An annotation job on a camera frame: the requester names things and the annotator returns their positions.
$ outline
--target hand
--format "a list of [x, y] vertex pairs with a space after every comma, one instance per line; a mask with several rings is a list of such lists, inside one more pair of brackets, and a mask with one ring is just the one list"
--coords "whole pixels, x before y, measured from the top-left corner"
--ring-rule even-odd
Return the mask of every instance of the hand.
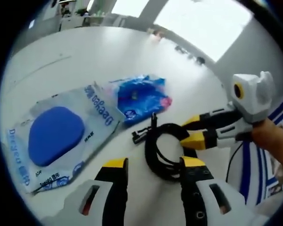
[[283, 129], [269, 119], [254, 126], [252, 138], [256, 145], [267, 150], [283, 165]]

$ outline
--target blue plastic bag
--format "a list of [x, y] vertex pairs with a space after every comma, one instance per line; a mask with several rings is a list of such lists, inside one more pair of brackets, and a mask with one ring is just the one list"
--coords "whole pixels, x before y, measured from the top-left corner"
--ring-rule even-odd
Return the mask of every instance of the blue plastic bag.
[[125, 125], [131, 126], [152, 113], [167, 109], [172, 100], [165, 94], [165, 79], [145, 74], [128, 79], [112, 81], [110, 94], [117, 101], [118, 109], [126, 116]]

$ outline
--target coiled black cable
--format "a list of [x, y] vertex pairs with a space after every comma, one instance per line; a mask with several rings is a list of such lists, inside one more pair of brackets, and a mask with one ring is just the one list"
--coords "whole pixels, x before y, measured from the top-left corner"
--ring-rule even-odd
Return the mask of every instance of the coiled black cable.
[[[146, 135], [146, 143], [145, 143], [145, 157], [146, 162], [149, 168], [155, 173], [157, 176], [164, 180], [168, 181], [179, 181], [179, 171], [180, 164], [179, 162], [174, 162], [167, 159], [158, 149], [157, 147], [157, 139], [162, 134], [170, 134], [176, 137], [178, 140], [183, 140], [189, 136], [189, 132], [185, 130], [183, 127], [173, 124], [167, 123], [163, 124], [159, 127], [152, 127]], [[196, 151], [194, 149], [183, 147], [183, 154], [185, 156], [197, 158]]]

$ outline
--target blue sponge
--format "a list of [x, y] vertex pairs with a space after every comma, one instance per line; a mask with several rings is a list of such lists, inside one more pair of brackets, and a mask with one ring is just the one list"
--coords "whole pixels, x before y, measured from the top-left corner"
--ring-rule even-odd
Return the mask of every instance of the blue sponge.
[[43, 112], [30, 128], [30, 159], [37, 166], [50, 165], [80, 142], [84, 129], [82, 119], [65, 107]]

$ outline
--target plastic packaging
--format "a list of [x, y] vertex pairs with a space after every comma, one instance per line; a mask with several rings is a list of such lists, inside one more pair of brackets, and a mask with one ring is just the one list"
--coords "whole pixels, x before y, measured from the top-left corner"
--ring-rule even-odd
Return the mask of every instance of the plastic packaging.
[[126, 116], [127, 126], [166, 110], [172, 103], [165, 94], [165, 79], [152, 74], [111, 81], [104, 89]]
[[[30, 128], [43, 112], [60, 106], [78, 115], [84, 123], [81, 141], [48, 166], [37, 166], [28, 152]], [[13, 128], [7, 130], [8, 157], [26, 192], [50, 190], [68, 184], [116, 131], [124, 115], [96, 83], [53, 95], [33, 106]]]

